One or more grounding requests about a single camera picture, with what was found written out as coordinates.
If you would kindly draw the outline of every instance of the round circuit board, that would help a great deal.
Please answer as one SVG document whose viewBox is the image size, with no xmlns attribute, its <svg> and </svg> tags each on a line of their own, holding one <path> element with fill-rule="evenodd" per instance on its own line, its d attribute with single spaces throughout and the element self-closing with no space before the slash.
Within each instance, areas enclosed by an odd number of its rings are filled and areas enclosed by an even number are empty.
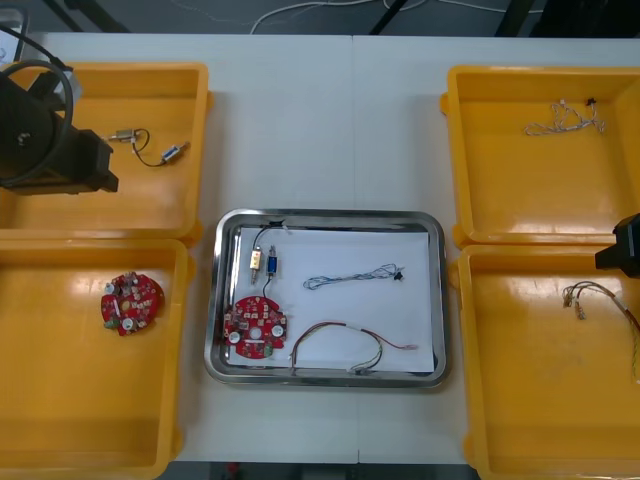
<svg viewBox="0 0 640 480">
<path fill-rule="evenodd" d="M 101 310 L 104 326 L 131 335 L 153 323 L 164 303 L 160 285 L 146 275 L 125 273 L 105 287 Z"/>
<path fill-rule="evenodd" d="M 224 316 L 224 339 L 246 358 L 270 357 L 274 348 L 284 348 L 287 317 L 273 300 L 246 297 Z"/>
</svg>

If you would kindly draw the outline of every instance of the connector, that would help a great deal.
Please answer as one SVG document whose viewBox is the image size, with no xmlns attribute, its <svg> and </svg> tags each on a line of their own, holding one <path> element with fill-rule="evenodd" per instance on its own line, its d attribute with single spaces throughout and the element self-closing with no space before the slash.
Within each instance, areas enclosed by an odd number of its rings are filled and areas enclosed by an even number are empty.
<svg viewBox="0 0 640 480">
<path fill-rule="evenodd" d="M 251 252 L 251 261 L 249 262 L 249 268 L 251 269 L 251 285 L 255 284 L 258 278 L 260 260 L 262 260 L 262 249 L 260 247 L 256 247 Z"/>
<path fill-rule="evenodd" d="M 182 145 L 173 145 L 169 150 L 162 154 L 162 163 L 169 163 L 173 160 L 177 160 L 184 154 L 187 148 L 189 148 L 189 142 L 184 142 Z"/>
<path fill-rule="evenodd" d="M 269 248 L 269 257 L 267 258 L 267 276 L 273 277 L 278 270 L 278 257 L 276 257 L 276 247 L 271 245 Z"/>
<path fill-rule="evenodd" d="M 136 131 L 133 128 L 127 130 L 118 130 L 115 134 L 107 137 L 110 142 L 134 142 L 137 138 Z"/>
</svg>

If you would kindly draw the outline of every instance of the cable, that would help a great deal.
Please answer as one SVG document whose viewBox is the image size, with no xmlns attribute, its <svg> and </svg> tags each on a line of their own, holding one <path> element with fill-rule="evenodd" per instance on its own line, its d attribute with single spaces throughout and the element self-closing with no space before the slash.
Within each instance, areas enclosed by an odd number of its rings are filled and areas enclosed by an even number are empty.
<svg viewBox="0 0 640 480">
<path fill-rule="evenodd" d="M 6 33 L 8 35 L 11 35 L 12 37 L 16 37 L 18 40 L 22 40 L 27 45 L 30 45 L 31 47 L 35 48 L 37 51 L 39 51 L 45 57 L 47 57 L 49 59 L 49 61 L 54 66 L 58 67 L 59 69 L 61 69 L 61 70 L 71 70 L 71 68 L 68 67 L 67 65 L 65 65 L 62 60 L 60 60 L 58 57 L 56 57 L 53 53 L 51 53 L 49 50 L 44 48 L 38 42 L 36 42 L 34 40 L 31 40 L 26 35 L 23 35 L 22 33 L 16 32 L 16 31 L 10 29 L 9 27 L 5 27 L 4 25 L 0 25 L 0 31 Z"/>
<path fill-rule="evenodd" d="M 385 14 L 382 16 L 380 20 L 373 26 L 369 35 L 380 35 L 382 31 L 387 27 L 389 22 L 395 18 L 395 16 L 400 13 L 400 9 L 407 3 L 408 0 L 394 0 L 393 5 L 389 8 Z"/>
<path fill-rule="evenodd" d="M 269 222 L 269 225 L 262 227 L 262 229 L 258 232 L 256 237 L 253 239 L 253 246 L 251 247 L 251 250 L 256 249 L 256 245 L 258 244 L 258 239 L 260 238 L 260 235 L 262 235 L 264 232 L 272 228 L 282 227 L 282 225 L 284 225 L 284 220 L 279 220 L 277 222 Z"/>
<path fill-rule="evenodd" d="M 146 135 L 146 140 L 142 147 L 138 148 L 138 145 L 136 145 L 136 140 L 141 132 Z M 147 130 L 146 128 L 136 128 L 133 131 L 133 134 L 134 135 L 131 140 L 131 148 L 133 149 L 133 153 L 136 155 L 136 157 L 138 157 L 138 160 L 140 160 L 147 167 L 162 167 L 167 164 L 167 162 L 162 161 L 160 163 L 147 163 L 142 159 L 140 152 L 142 152 L 147 147 L 147 145 L 149 145 L 149 141 L 151 140 L 151 133 L 149 132 L 149 130 Z"/>
<path fill-rule="evenodd" d="M 379 335 L 371 330 L 367 330 L 365 328 L 353 327 L 351 325 L 346 324 L 345 322 L 320 322 L 309 327 L 302 335 L 300 335 L 300 337 L 298 337 L 298 340 L 296 340 L 296 342 L 294 343 L 293 348 L 291 349 L 291 354 L 289 356 L 291 358 L 291 370 L 295 370 L 296 368 L 296 362 L 298 360 L 298 350 L 302 342 L 307 340 L 311 335 L 318 332 L 319 330 L 322 330 L 323 328 L 331 327 L 331 326 L 350 328 L 351 330 L 355 330 L 356 332 L 362 332 L 366 335 L 369 335 L 378 343 L 378 353 L 376 353 L 376 355 L 374 355 L 373 358 L 371 358 L 370 360 L 367 360 L 366 362 L 358 363 L 357 365 L 354 365 L 353 367 L 349 368 L 349 371 L 354 372 L 356 374 L 362 374 L 364 373 L 364 371 L 371 370 L 374 366 L 376 366 L 380 362 L 380 359 L 382 358 L 382 352 L 383 352 L 382 342 L 385 342 L 388 345 L 392 346 L 393 348 L 397 348 L 398 350 L 417 350 L 418 349 L 418 346 L 413 344 L 396 345 L 395 343 L 392 343 L 389 340 L 385 339 L 382 335 Z"/>
<path fill-rule="evenodd" d="M 487 12 L 507 13 L 504 8 L 484 7 L 482 5 L 474 5 L 473 3 L 459 2 L 458 0 L 436 0 L 440 3 L 448 3 L 449 5 L 458 5 L 459 7 L 475 8 L 476 10 L 485 10 Z M 542 13 L 544 10 L 529 10 L 529 15 Z"/>
<path fill-rule="evenodd" d="M 407 10 L 412 10 L 414 8 L 418 8 L 422 5 L 424 5 L 425 3 L 427 3 L 429 0 L 419 0 L 418 2 L 414 3 L 413 5 L 405 5 L 404 7 L 402 7 L 399 11 L 400 12 L 406 12 Z M 387 10 L 391 9 L 391 6 L 387 3 L 387 0 L 382 0 L 382 4 L 385 6 L 385 8 Z"/>
<path fill-rule="evenodd" d="M 273 302 L 273 300 L 271 300 L 269 297 L 267 297 L 267 285 L 269 285 L 271 283 L 271 280 L 273 280 L 273 277 L 269 277 L 269 279 L 267 280 L 267 283 L 264 284 L 264 287 L 262 287 L 262 298 L 265 299 L 265 301 L 267 302 L 267 305 L 269 306 L 269 309 L 273 310 L 275 313 L 278 313 L 280 315 L 282 315 L 282 312 L 278 309 L 275 309 L 271 306 L 271 302 Z"/>
<path fill-rule="evenodd" d="M 348 282 L 351 280 L 382 280 L 385 278 L 393 278 L 394 280 L 402 280 L 402 268 L 398 268 L 395 263 L 387 263 L 372 272 L 356 273 L 347 277 L 311 277 L 305 280 L 302 286 L 307 290 L 317 290 L 323 285 L 331 285 L 334 283 Z"/>
<path fill-rule="evenodd" d="M 529 136 L 551 135 L 554 133 L 566 133 L 593 125 L 599 133 L 604 133 L 606 123 L 604 120 L 598 120 L 598 111 L 596 110 L 596 101 L 593 98 L 587 100 L 587 107 L 591 107 L 591 118 L 585 118 L 575 108 L 570 107 L 564 100 L 560 103 L 552 103 L 553 125 L 543 125 L 541 123 L 532 122 L 524 128 L 524 133 Z M 575 117 L 578 123 L 574 125 L 566 125 L 569 117 Z"/>
<path fill-rule="evenodd" d="M 262 15 L 260 18 L 258 18 L 254 23 L 253 23 L 253 27 L 251 27 L 251 31 L 249 32 L 249 35 L 253 35 L 256 30 L 258 29 L 258 27 L 260 26 L 260 24 L 262 22 L 264 22 L 267 18 L 272 17 L 273 15 L 277 15 L 279 13 L 282 12 L 287 12 L 289 10 L 295 10 L 297 8 L 303 8 L 303 7 L 313 7 L 313 6 L 327 6 L 327 7 L 349 7 L 352 5 L 361 5 L 364 3 L 371 3 L 371 2 L 376 2 L 378 0 L 352 0 L 350 2 L 332 2 L 331 0 L 327 0 L 327 1 L 315 1 L 315 2 L 304 2 L 304 3 L 297 3 L 295 5 L 289 5 L 286 7 L 282 7 L 282 8 L 278 8 L 276 10 L 272 10 L 270 12 L 265 13 L 264 15 Z"/>
<path fill-rule="evenodd" d="M 629 325 L 631 326 L 631 333 L 633 337 L 631 373 L 636 383 L 640 383 L 640 379 L 638 379 L 637 371 L 636 371 L 637 365 L 638 365 L 638 333 L 640 332 L 640 323 L 638 323 L 638 320 L 636 319 L 635 315 L 631 313 L 631 310 L 629 310 L 629 307 L 627 307 L 627 305 L 625 305 L 624 302 L 622 302 L 622 300 L 620 300 L 615 293 L 613 293 L 611 290 L 604 287 L 603 285 L 600 285 L 599 283 L 592 282 L 589 280 L 578 282 L 574 285 L 565 287 L 562 290 L 562 306 L 564 308 L 567 308 L 573 305 L 575 308 L 576 316 L 580 320 L 584 320 L 587 318 L 587 315 L 585 314 L 584 309 L 582 308 L 582 305 L 580 305 L 580 294 L 584 290 L 591 290 L 594 292 L 602 293 L 607 297 L 609 297 L 611 300 L 613 300 L 613 303 L 616 304 L 618 309 L 624 314 L 624 316 L 629 321 Z"/>
<path fill-rule="evenodd" d="M 53 147 L 51 147 L 49 153 L 47 153 L 42 160 L 28 168 L 24 173 L 9 178 L 0 178 L 0 187 L 13 187 L 14 185 L 35 177 L 46 169 L 56 159 L 65 143 L 65 140 L 67 139 L 69 131 L 71 130 L 71 122 L 73 120 L 73 90 L 69 83 L 69 79 L 60 68 L 44 60 L 25 60 L 20 63 L 9 65 L 7 68 L 2 70 L 1 73 L 9 77 L 20 70 L 32 67 L 46 68 L 60 79 L 64 90 L 64 119 L 62 120 L 62 125 L 60 126 L 60 130 L 56 135 Z"/>
</svg>

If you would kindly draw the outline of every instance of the white table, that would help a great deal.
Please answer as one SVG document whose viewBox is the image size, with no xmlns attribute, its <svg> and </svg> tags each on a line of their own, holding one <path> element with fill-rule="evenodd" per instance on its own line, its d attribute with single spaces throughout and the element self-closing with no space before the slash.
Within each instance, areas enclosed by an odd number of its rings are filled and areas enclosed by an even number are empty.
<svg viewBox="0 0 640 480">
<path fill-rule="evenodd" d="M 179 460 L 461 463 L 466 409 L 455 294 L 453 369 L 437 392 L 222 385 L 203 341 L 213 231 L 239 207 L 455 206 L 438 107 L 456 64 L 640 65 L 636 40 L 48 34 L 65 61 L 199 61 L 207 123 L 198 272 L 184 332 Z"/>
</svg>

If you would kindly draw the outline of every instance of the cable connector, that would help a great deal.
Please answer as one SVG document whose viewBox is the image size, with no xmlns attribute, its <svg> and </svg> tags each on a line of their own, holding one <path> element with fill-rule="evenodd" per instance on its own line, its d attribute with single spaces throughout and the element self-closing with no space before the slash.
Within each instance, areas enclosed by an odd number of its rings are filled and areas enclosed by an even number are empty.
<svg viewBox="0 0 640 480">
<path fill-rule="evenodd" d="M 166 164 L 174 160 L 177 160 L 184 154 L 185 150 L 189 148 L 189 145 L 190 145 L 189 142 L 184 142 L 182 145 L 171 146 L 171 148 L 169 148 L 166 152 L 162 154 L 162 163 Z"/>
</svg>

